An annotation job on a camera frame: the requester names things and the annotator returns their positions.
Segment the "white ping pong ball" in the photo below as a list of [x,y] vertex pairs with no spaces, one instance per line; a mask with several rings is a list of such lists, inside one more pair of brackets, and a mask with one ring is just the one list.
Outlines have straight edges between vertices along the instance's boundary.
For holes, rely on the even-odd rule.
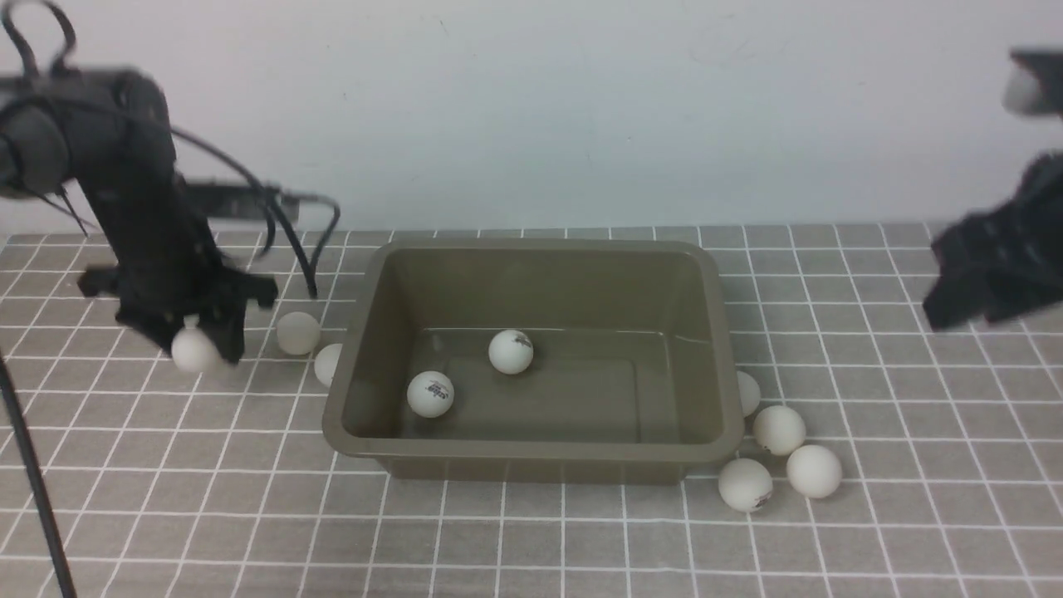
[[494,336],[487,348],[487,357],[494,370],[509,376],[527,370],[534,355],[532,340],[519,330],[503,330]]
[[736,511],[759,511],[772,498],[772,475],[752,459],[736,459],[720,471],[720,498]]
[[767,452],[784,457],[805,444],[805,421],[786,406],[772,406],[753,421],[753,438]]
[[406,388],[406,403],[421,417],[439,417],[454,405],[454,383],[438,372],[422,372]]
[[787,479],[809,498],[827,498],[842,483],[842,462],[827,447],[806,445],[787,460]]
[[221,365],[221,355],[198,326],[178,331],[170,345],[173,365],[188,374],[203,374]]
[[318,380],[325,387],[332,386],[333,376],[336,375],[336,362],[339,361],[339,353],[342,348],[343,345],[340,343],[328,345],[318,353],[318,357],[314,358],[314,376],[317,376]]
[[749,417],[760,405],[760,385],[744,372],[738,373],[738,394],[742,399],[742,417]]
[[289,356],[305,356],[321,341],[321,325],[314,317],[292,312],[276,323],[276,344]]

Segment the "robotic arm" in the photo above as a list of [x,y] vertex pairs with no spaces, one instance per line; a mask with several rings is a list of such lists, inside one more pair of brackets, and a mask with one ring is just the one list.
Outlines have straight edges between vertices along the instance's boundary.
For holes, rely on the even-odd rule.
[[[1014,51],[1005,107],[1063,117],[1063,51]],[[941,269],[923,302],[931,328],[1012,320],[1063,302],[1063,152],[1027,167],[1011,199],[944,229],[931,247]]]
[[[270,224],[267,250],[280,219],[311,295],[323,243],[308,260],[277,202],[282,193],[265,188],[209,143],[174,130],[153,81],[132,69],[71,68],[66,58],[75,44],[73,27],[55,4],[41,3],[66,37],[45,73],[12,23],[16,2],[0,11],[0,23],[23,63],[21,74],[0,78],[0,197],[43,198],[77,182],[118,260],[115,267],[88,268],[79,279],[82,293],[118,296],[116,321],[167,353],[184,318],[197,315],[222,359],[237,363],[248,302],[271,308],[277,286],[272,277],[235,269],[215,244],[206,216],[224,205],[257,203]],[[249,186],[186,181],[174,167],[174,135],[222,158]],[[289,210],[299,199],[282,197]]]

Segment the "white grid line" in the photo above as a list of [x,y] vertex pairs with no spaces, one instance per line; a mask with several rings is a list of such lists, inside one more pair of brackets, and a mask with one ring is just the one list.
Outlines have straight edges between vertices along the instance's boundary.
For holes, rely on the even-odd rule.
[[[790,239],[791,239],[791,242],[792,242],[793,241],[793,228],[788,225],[787,226],[787,232],[790,234]],[[842,253],[843,262],[844,262],[844,258],[845,258],[845,254]],[[802,271],[802,264],[800,264],[800,260],[797,259],[797,253],[796,253],[796,251],[794,252],[794,259],[797,261],[797,271],[800,272]],[[802,285],[805,287],[805,294],[807,296],[811,296],[812,293],[809,292],[808,284],[806,283],[806,280],[805,280],[804,277],[802,277]],[[831,363],[830,363],[830,353],[827,352],[827,344],[824,343],[824,341],[823,341],[823,328],[820,326],[819,317],[815,314],[815,310],[810,310],[810,311],[812,312],[812,324],[815,326],[816,336],[819,337],[819,340],[820,340],[820,351],[823,352],[824,360],[826,361],[827,365],[830,366],[831,365]],[[841,393],[841,390],[839,389],[838,380],[834,378],[833,371],[830,371],[829,368],[828,368],[828,372],[830,372],[830,385],[831,385],[831,388],[834,391],[834,396],[838,397],[838,408],[839,408],[839,411],[841,412],[841,415],[842,415],[842,424],[845,426],[845,433],[848,437],[850,437],[850,439],[849,439],[849,448],[853,449],[853,460],[854,460],[854,462],[857,465],[857,476],[861,479],[860,486],[863,490],[864,500],[867,501],[867,509],[871,512],[871,520],[872,520],[873,524],[875,524],[877,526],[878,525],[878,514],[875,511],[875,503],[872,502],[871,491],[867,490],[867,482],[863,480],[863,477],[864,477],[864,474],[863,474],[863,463],[861,462],[860,455],[857,452],[856,442],[851,440],[853,428],[849,426],[849,420],[848,420],[848,416],[845,413],[845,407],[842,405],[842,393]],[[779,392],[780,393],[782,392],[782,385],[781,385],[781,382],[779,383]],[[897,578],[893,576],[893,574],[894,574],[893,562],[890,559],[890,552],[885,548],[885,539],[882,535],[882,529],[876,527],[875,528],[875,534],[878,536],[879,548],[881,548],[881,550],[882,550],[882,559],[885,561],[885,570],[890,575],[890,581],[893,584],[893,592],[897,596],[900,596],[900,587],[897,585]],[[827,583],[827,588],[828,588],[828,591],[830,590],[830,583]]]
[[[340,263],[343,262],[343,258],[347,256],[347,239],[350,238],[350,236],[351,236],[350,233],[347,233],[343,237],[343,247],[340,249],[339,252]],[[337,273],[333,277],[333,286],[328,290],[328,296],[325,302],[325,308],[324,310],[321,311],[321,322],[324,322],[325,318],[328,315],[328,308],[332,307],[332,301],[336,296],[336,287],[338,286],[338,283],[339,283],[339,273]],[[269,341],[269,335],[267,335],[266,341],[267,342]],[[294,406],[296,410],[299,409],[299,403],[302,400],[305,400],[305,395],[296,398],[296,406]],[[288,432],[289,434],[291,434],[291,433],[299,433],[300,431],[289,430]],[[318,435],[320,433],[316,430],[313,432],[315,435]],[[310,532],[310,546],[309,548],[306,549],[306,563],[305,566],[303,567],[303,576],[299,580],[299,598],[302,597],[303,592],[306,590],[306,576],[309,575],[310,571],[310,563],[314,560],[314,547],[318,541],[318,532],[321,530],[321,517],[324,515],[325,512],[325,503],[328,500],[328,492],[332,490],[332,483],[333,480],[335,479],[334,474],[336,473],[336,464],[338,462],[339,462],[339,454],[334,452],[332,458],[332,463],[328,466],[328,477],[325,478],[325,489],[324,492],[321,494],[321,502],[320,505],[318,505],[318,519],[317,522],[314,523],[314,531]]]
[[[890,261],[893,263],[894,270],[896,270],[897,269],[897,264],[896,264],[896,261],[893,258],[893,253],[890,252],[890,251],[887,251],[887,253],[890,255]],[[905,296],[908,296],[909,301],[911,301],[911,295],[908,292],[908,288],[906,286],[901,285],[901,290],[904,290]],[[914,306],[912,307],[912,315],[915,317],[916,319],[918,318],[918,314],[915,312],[915,307]],[[929,339],[927,339],[927,334],[926,334],[925,330],[922,329],[922,327],[919,328],[919,334],[923,336],[923,342],[924,342],[924,344],[926,344],[927,353],[930,356],[930,361],[931,361],[931,363],[934,366],[934,371],[938,373],[938,377],[940,378],[941,386],[942,386],[943,389],[945,389],[945,395],[949,399],[951,399],[952,398],[952,392],[951,392],[951,390],[949,390],[948,385],[945,382],[945,377],[941,374],[941,369],[939,368],[939,363],[938,363],[938,356],[934,354],[933,347],[930,345]],[[999,502],[996,499],[996,495],[993,494],[993,488],[991,486],[991,484],[989,482],[989,478],[985,475],[985,468],[982,466],[981,461],[978,459],[978,451],[975,450],[975,445],[974,445],[973,442],[971,442],[971,437],[967,434],[967,427],[963,423],[963,418],[960,417],[960,410],[957,409],[955,403],[952,404],[951,407],[952,407],[952,415],[956,417],[957,425],[960,427],[960,433],[963,435],[963,439],[966,441],[967,450],[971,452],[971,458],[975,462],[975,467],[978,469],[978,475],[979,475],[979,477],[981,477],[982,481],[985,482],[985,492],[989,494],[990,501],[993,503],[993,510],[996,513],[997,519],[999,522],[1003,523],[1006,520],[1005,517],[1003,517],[1003,511],[1001,511],[1001,509],[1000,509],[1000,505],[999,505]],[[1015,539],[1012,536],[1012,534],[1011,534],[1010,531],[1005,530],[1005,533],[1008,536],[1008,544],[1011,547],[1012,553],[1015,556],[1015,561],[1018,563],[1018,566],[1022,569],[1023,575],[1027,578],[1027,585],[1030,588],[1030,593],[1033,594],[1033,596],[1036,596],[1037,595],[1037,588],[1033,585],[1032,581],[1029,581],[1030,571],[1027,570],[1027,568],[1026,568],[1026,564],[1023,561],[1023,554],[1018,551],[1018,546],[1015,544]],[[948,540],[947,534],[946,534],[945,545],[946,546],[951,546],[951,542]]]
[[[288,279],[285,280],[284,287],[282,288],[282,291],[281,291],[282,294],[284,294],[284,293],[286,293],[288,291],[288,286],[290,286],[292,284],[292,279],[296,278],[296,273],[297,273],[296,262],[292,261],[291,271],[288,273]],[[280,315],[280,313],[281,313],[280,310],[273,310],[273,315],[272,315],[272,318],[270,320],[270,328],[275,328],[277,317]],[[259,360],[261,359],[263,355],[266,353],[266,348],[268,346],[269,346],[269,337],[267,336],[265,342],[263,343],[263,346],[258,349],[258,358],[259,358]],[[306,385],[306,377],[309,376],[310,364],[313,363],[313,357],[314,357],[314,354],[311,353],[309,357],[304,357],[303,360],[302,360],[302,361],[305,362],[305,365],[303,366],[302,377],[299,380],[299,389],[296,391],[296,400],[291,404],[291,411],[288,412],[288,422],[287,422],[287,424],[285,424],[284,434],[281,438],[281,444],[280,444],[280,446],[276,447],[276,455],[273,457],[273,467],[270,471],[269,479],[266,481],[266,490],[263,492],[263,499],[258,503],[258,515],[259,516],[255,518],[255,523],[251,527],[251,537],[248,539],[248,547],[247,547],[247,549],[246,549],[246,551],[243,553],[243,560],[244,561],[247,561],[247,560],[249,560],[251,558],[251,550],[254,548],[255,536],[258,533],[258,526],[259,526],[259,524],[261,524],[261,520],[263,520],[261,514],[266,511],[266,502],[269,500],[269,493],[270,493],[270,490],[272,490],[272,488],[273,488],[273,481],[276,479],[277,465],[281,463],[281,456],[284,455],[284,446],[285,446],[285,444],[288,441],[288,430],[291,429],[291,422],[296,417],[296,408],[299,406],[299,398],[302,396],[303,386]],[[255,374],[257,372],[259,363],[260,363],[260,361],[256,361],[254,363],[254,365],[251,368],[251,374],[248,376],[248,385],[243,389],[244,392],[250,391],[251,390],[251,386],[254,385]],[[233,429],[236,427],[236,418],[239,417],[240,411],[243,410],[243,406],[244,405],[247,405],[247,395],[244,395],[243,397],[240,398],[240,405],[239,405],[239,407],[236,410],[236,415],[233,416],[233,425],[230,427],[229,433],[225,437],[225,442],[222,445],[223,448],[221,450],[221,456],[218,458],[218,467],[221,467],[221,461],[224,459],[225,452],[227,451],[229,442],[233,438]],[[196,524],[192,524],[192,529],[195,530],[195,528],[196,528]],[[236,598],[236,595],[239,593],[239,591],[240,591],[240,582],[243,580],[243,574],[246,571],[247,571],[247,565],[241,565],[239,573],[236,574],[236,585],[233,586],[233,593],[231,595],[231,598]]]
[[[698,234],[701,234],[701,229],[702,229],[701,227],[697,228]],[[746,246],[749,245],[749,234],[746,232],[745,226],[742,226],[742,242]],[[748,251],[745,252],[745,259],[749,263],[749,270],[753,271],[753,257],[750,256],[750,254],[749,254]],[[754,281],[753,289],[754,289],[754,292],[756,292],[757,297],[760,298],[760,287],[756,284],[756,281]],[[760,306],[758,308],[758,311],[760,312],[760,322],[762,322],[764,324],[764,328],[767,328],[767,317],[764,315],[764,308],[763,308],[763,306]],[[772,363],[775,364],[775,347],[774,347],[774,345],[772,345],[771,338],[767,339],[767,355],[771,356]],[[778,385],[779,393],[781,394],[781,391],[782,391],[782,379],[779,376],[779,369],[778,369],[778,366],[774,366],[772,369],[772,371],[775,374],[775,383]],[[735,452],[735,457],[740,457],[739,451]],[[767,591],[764,588],[764,578],[763,578],[763,576],[760,575],[760,551],[757,550],[757,534],[756,534],[755,529],[754,529],[754,523],[753,523],[753,515],[752,514],[749,514],[749,513],[745,514],[745,523],[746,523],[746,525],[749,528],[749,546],[750,546],[750,548],[753,550],[753,565],[754,565],[754,569],[757,571],[757,585],[758,585],[758,587],[760,590],[760,596],[761,596],[761,598],[767,598]]]
[[[839,242],[841,242],[841,234],[838,230],[838,226],[834,226],[833,228],[834,228],[834,236],[837,236]],[[882,234],[882,238],[884,239],[885,238],[885,230],[881,229],[881,228],[879,228],[879,229],[880,229],[880,232]],[[842,255],[842,262],[845,264],[845,270],[846,271],[850,271],[848,258],[845,257],[844,254]],[[872,330],[871,319],[867,318],[867,310],[864,309],[864,306],[862,304],[860,305],[860,315],[861,315],[861,318],[863,318],[864,326],[867,327],[867,330]],[[878,340],[875,339],[874,336],[872,336],[872,347],[874,347],[874,349],[875,349],[875,356],[878,358],[879,363],[885,363],[885,360],[882,359],[882,352],[881,352],[881,349],[878,346]],[[893,388],[893,381],[890,380],[890,377],[887,376],[884,378],[885,378],[885,386],[890,390],[890,396],[893,397],[893,399],[894,399],[893,404],[894,404],[894,407],[896,408],[897,421],[900,422],[900,428],[905,432],[905,439],[908,440],[908,450],[910,450],[912,452],[912,460],[915,462],[915,471],[918,472],[919,481],[923,484],[923,492],[924,492],[924,494],[927,497],[927,502],[930,505],[930,512],[933,514],[934,524],[937,524],[938,527],[941,528],[941,539],[942,539],[942,542],[945,544],[945,550],[948,552],[948,560],[949,560],[949,563],[951,563],[951,565],[952,565],[952,571],[955,571],[957,575],[959,575],[960,574],[959,562],[956,560],[956,553],[952,551],[952,545],[948,542],[948,534],[945,533],[945,529],[941,527],[942,519],[941,519],[941,515],[938,512],[938,503],[934,501],[933,494],[930,492],[930,484],[927,483],[926,473],[923,471],[923,463],[919,460],[918,454],[915,452],[915,443],[912,442],[911,434],[908,432],[908,423],[905,420],[904,412],[900,410],[900,404],[898,404],[897,400],[896,400],[897,399],[897,392]],[[839,397],[839,408],[844,411],[845,410],[845,406],[841,405],[841,403],[843,400],[844,400],[843,398]],[[868,501],[871,500],[871,495],[870,494],[867,496],[867,499],[868,499]],[[960,592],[963,594],[964,598],[967,598],[967,596],[968,596],[967,586],[964,585],[964,583],[963,583],[962,580],[960,581]]]

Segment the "olive green plastic tub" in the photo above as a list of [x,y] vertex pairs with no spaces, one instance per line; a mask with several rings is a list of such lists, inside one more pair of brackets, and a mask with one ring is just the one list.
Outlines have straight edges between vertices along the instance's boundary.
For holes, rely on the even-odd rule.
[[[667,484],[742,440],[720,277],[697,246],[401,240],[365,275],[322,421],[342,455],[400,478]],[[505,329],[535,345],[518,376],[488,361]],[[436,420],[406,404],[429,370],[455,388]]]

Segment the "gray tiled surface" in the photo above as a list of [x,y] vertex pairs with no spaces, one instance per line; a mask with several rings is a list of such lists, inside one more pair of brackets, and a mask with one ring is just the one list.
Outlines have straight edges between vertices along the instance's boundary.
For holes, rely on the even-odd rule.
[[[78,295],[70,272],[108,258],[98,237],[16,236],[0,250],[0,347],[81,596],[1063,596],[1063,312],[929,335],[923,224],[483,234],[566,232],[711,251],[739,368],[838,452],[839,492],[809,502],[778,477],[747,517],[712,468],[674,489],[390,480],[324,444],[325,390],[268,332],[305,310],[335,339],[391,233],[331,243],[326,302],[306,302],[290,251],[255,263],[288,283],[275,312],[249,314],[259,359],[204,379]],[[256,240],[219,238],[241,256]],[[4,598],[57,595],[37,526],[4,431]]]

